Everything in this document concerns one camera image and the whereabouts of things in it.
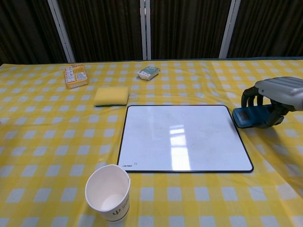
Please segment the paper cup rim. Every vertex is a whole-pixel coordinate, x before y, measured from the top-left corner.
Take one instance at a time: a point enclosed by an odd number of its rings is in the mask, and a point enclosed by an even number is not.
[[[103,168],[109,167],[109,166],[116,166],[116,167],[118,167],[119,169],[121,169],[121,170],[126,174],[127,179],[128,179],[127,192],[126,192],[126,194],[123,196],[123,198],[121,199],[121,201],[119,202],[119,204],[120,204],[120,203],[126,198],[126,196],[129,194],[129,189],[130,189],[130,186],[131,186],[131,179],[129,178],[129,175],[127,174],[127,172],[126,172],[124,169],[122,169],[122,168],[121,168],[120,166],[118,166],[118,165],[110,164],[110,165],[103,166],[103,167],[101,167],[101,168],[99,168],[99,169],[96,169],[96,170],[89,176],[88,180],[86,181],[86,184],[85,184],[85,199],[86,199],[86,202],[89,204],[90,207],[92,207],[93,209],[95,209],[95,210],[97,210],[97,211],[100,211],[100,212],[109,212],[109,211],[111,211],[111,210],[114,210],[116,207],[113,207],[113,208],[108,209],[108,210],[101,210],[101,209],[96,209],[96,208],[94,208],[94,206],[91,205],[91,203],[89,202],[89,200],[88,200],[88,198],[87,198],[87,193],[86,193],[87,190],[86,190],[86,189],[87,189],[87,184],[88,184],[90,178],[91,178],[97,171],[99,171],[99,170],[101,170],[101,169],[103,169]]]

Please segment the yellow checkered tablecloth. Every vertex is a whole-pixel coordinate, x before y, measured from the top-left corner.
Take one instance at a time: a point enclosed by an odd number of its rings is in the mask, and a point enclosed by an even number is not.
[[[0,67],[0,226],[303,226],[303,115],[239,130],[251,174],[130,174],[130,212],[108,224],[84,197],[90,174],[116,163],[126,107],[93,106],[98,87],[128,86],[128,105],[239,107],[258,80],[303,78],[303,60],[86,63],[89,85],[65,87],[68,65]],[[136,77],[159,67],[151,81]]]

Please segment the yellow sponge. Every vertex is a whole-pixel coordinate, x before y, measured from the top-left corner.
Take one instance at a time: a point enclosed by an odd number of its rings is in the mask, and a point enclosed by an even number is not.
[[[128,87],[102,87],[98,88],[94,100],[95,106],[126,105],[128,100]]]

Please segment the whiteboard frame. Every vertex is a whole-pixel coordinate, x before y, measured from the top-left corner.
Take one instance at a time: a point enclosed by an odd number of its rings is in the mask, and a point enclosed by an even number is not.
[[[123,141],[123,136],[124,136],[124,132],[125,132],[125,125],[126,125],[126,120],[127,120],[127,113],[128,113],[128,108],[131,106],[224,106],[232,120],[233,126],[235,127],[235,130],[239,136],[239,139],[242,143],[242,146],[246,152],[247,158],[251,164],[251,170],[125,170],[128,173],[251,173],[254,170],[254,165],[250,159],[250,156],[246,150],[246,147],[243,143],[243,140],[239,134],[238,128],[233,120],[233,117],[228,109],[227,106],[225,105],[129,105],[126,109],[126,114],[125,114],[125,120],[124,120],[124,125],[123,125],[123,131],[122,131],[122,137],[121,137],[121,141],[120,141],[120,148],[119,148],[119,154],[118,154],[118,159],[117,159],[117,165],[119,165],[119,159],[120,159],[120,154],[121,154],[121,148],[122,148],[122,141]]]

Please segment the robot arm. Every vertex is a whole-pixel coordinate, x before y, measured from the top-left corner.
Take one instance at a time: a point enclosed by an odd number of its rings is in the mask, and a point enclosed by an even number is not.
[[[263,97],[271,101],[268,118],[257,125],[259,128],[268,128],[280,124],[289,111],[303,110],[303,80],[294,77],[279,77],[258,81],[255,86],[246,89],[241,98],[241,107],[263,105]]]

